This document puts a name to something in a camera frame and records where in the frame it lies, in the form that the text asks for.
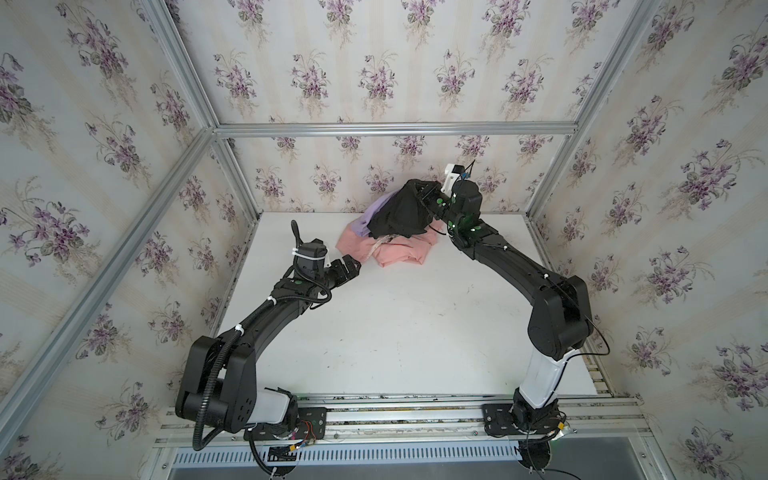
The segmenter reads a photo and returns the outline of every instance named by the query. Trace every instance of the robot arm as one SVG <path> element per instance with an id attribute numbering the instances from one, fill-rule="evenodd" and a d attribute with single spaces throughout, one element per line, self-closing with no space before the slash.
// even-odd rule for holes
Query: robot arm
<path id="1" fill-rule="evenodd" d="M 525 379 L 515 390 L 512 407 L 498 409 L 493 415 L 494 425 L 486 422 L 485 430 L 495 436 L 551 432 L 559 423 L 554 391 L 568 360 L 578 354 L 594 328 L 588 320 L 587 287 L 579 277 L 566 279 L 510 245 L 480 219 L 482 195 L 477 185 L 467 180 L 464 167 L 449 166 L 449 170 L 442 186 L 439 182 L 409 180 L 415 187 L 409 191 L 416 192 L 419 208 L 429 212 L 427 217 L 445 221 L 459 250 L 493 269 L 533 306 L 528 336 L 535 349 Z M 325 268 L 327 249 L 323 242 L 315 239 L 303 243 L 296 222 L 292 227 L 296 237 L 293 266 L 275 284 L 268 300 L 233 329 L 215 339 L 202 336 L 190 349 L 176 415 L 195 421 L 196 450 L 218 433 L 236 433 L 246 425 L 279 424 L 285 432 L 296 428 L 295 398 L 284 391 L 258 392 L 256 361 L 285 325 L 313 304 L 329 301 L 331 289 L 355 278 L 360 263 L 347 255 Z M 225 366 L 226 375 L 221 379 Z M 214 430 L 203 439 L 205 425 Z"/>

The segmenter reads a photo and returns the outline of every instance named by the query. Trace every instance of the mounting plate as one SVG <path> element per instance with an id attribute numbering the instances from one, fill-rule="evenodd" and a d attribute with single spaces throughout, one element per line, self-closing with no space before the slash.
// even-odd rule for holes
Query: mounting plate
<path id="1" fill-rule="evenodd" d="M 315 434 L 315 438 L 322 440 L 326 434 L 326 414 L 328 410 L 322 407 L 311 409 L 299 409 L 299 421 L 296 424 L 297 430 L 290 434 L 288 439 L 301 440 L 307 437 L 312 438 L 312 432 Z M 303 422 L 306 420 L 312 425 L 312 432 L 310 428 Z M 277 431 L 269 423 L 260 423 L 253 428 L 253 440 L 261 442 L 263 440 L 285 440 L 284 432 Z"/>

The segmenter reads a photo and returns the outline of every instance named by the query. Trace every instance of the black cloth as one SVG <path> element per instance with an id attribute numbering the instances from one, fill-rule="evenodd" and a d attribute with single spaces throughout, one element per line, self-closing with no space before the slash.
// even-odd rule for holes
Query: black cloth
<path id="1" fill-rule="evenodd" d="M 435 188 L 440 188 L 437 182 L 408 180 L 399 192 L 392 195 L 392 198 L 373 214 L 368 222 L 368 229 L 371 230 L 369 235 L 373 238 L 384 235 L 402 235 L 410 238 L 412 235 L 426 233 L 427 226 L 432 222 L 432 215 L 419 200 L 418 192 L 421 188 L 417 190 L 417 184 L 424 187 L 430 183 L 435 183 Z"/>

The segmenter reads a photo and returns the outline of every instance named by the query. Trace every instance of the pink cloth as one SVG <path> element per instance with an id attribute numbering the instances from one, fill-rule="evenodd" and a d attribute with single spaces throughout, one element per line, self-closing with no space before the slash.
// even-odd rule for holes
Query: pink cloth
<path id="1" fill-rule="evenodd" d="M 441 230 L 442 221 L 432 222 L 432 228 Z M 373 257 L 381 266 L 392 265 L 397 262 L 417 263 L 422 265 L 427 257 L 429 249 L 437 243 L 437 233 L 427 229 L 427 233 L 414 235 L 411 238 L 399 235 L 387 235 L 384 237 L 358 237 L 352 230 L 352 224 L 346 226 L 341 233 L 336 248 L 342 255 L 351 255 L 360 263 Z"/>

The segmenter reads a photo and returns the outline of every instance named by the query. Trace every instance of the purple cloth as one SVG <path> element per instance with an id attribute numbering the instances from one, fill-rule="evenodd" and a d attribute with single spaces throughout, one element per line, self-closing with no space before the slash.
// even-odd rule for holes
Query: purple cloth
<path id="1" fill-rule="evenodd" d="M 396 193 L 397 190 L 382 195 L 376 199 L 376 201 L 373 202 L 370 207 L 366 208 L 366 211 L 362 217 L 352 221 L 349 226 L 352 228 L 352 231 L 355 232 L 355 235 L 358 237 L 367 237 L 368 234 L 371 233 L 371 230 L 368 230 L 368 222 L 371 221 L 371 217 L 373 217 L 376 212 L 381 210 L 384 204 L 386 204 L 386 201 Z"/>

